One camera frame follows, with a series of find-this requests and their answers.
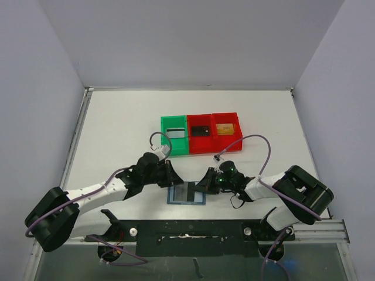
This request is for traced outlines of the blue leather card holder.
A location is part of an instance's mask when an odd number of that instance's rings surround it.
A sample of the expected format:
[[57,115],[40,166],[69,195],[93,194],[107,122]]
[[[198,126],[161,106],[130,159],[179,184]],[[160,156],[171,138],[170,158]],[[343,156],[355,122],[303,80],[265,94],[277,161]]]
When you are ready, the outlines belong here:
[[196,181],[186,181],[183,184],[168,188],[167,204],[169,205],[205,205],[205,193],[194,191]]

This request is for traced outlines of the black credit card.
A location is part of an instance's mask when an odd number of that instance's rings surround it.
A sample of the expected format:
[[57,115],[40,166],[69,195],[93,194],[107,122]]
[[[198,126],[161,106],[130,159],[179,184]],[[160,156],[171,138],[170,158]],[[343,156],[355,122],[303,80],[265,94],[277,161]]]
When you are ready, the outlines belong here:
[[195,186],[196,183],[193,181],[189,181],[187,183],[187,196],[186,196],[186,201],[187,202],[194,202],[195,201]]

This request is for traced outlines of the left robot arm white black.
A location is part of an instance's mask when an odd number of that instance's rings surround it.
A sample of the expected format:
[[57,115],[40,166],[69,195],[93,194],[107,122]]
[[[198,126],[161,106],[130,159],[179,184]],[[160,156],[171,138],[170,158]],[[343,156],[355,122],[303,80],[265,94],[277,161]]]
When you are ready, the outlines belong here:
[[62,246],[69,238],[88,235],[75,226],[78,217],[93,209],[139,194],[147,185],[160,188],[183,184],[170,160],[146,152],[137,163],[115,170],[109,178],[89,187],[64,191],[50,189],[25,219],[26,237],[34,238],[45,252]]

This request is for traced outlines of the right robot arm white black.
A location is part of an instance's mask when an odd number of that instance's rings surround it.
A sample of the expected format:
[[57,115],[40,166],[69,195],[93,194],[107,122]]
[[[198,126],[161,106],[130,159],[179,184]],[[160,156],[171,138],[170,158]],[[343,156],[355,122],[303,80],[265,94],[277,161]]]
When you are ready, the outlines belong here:
[[330,188],[297,165],[274,176],[248,177],[231,160],[208,168],[193,189],[206,194],[233,193],[244,202],[280,198],[283,205],[269,211],[261,224],[262,235],[267,239],[275,239],[282,229],[296,223],[313,225],[320,221],[334,199]]

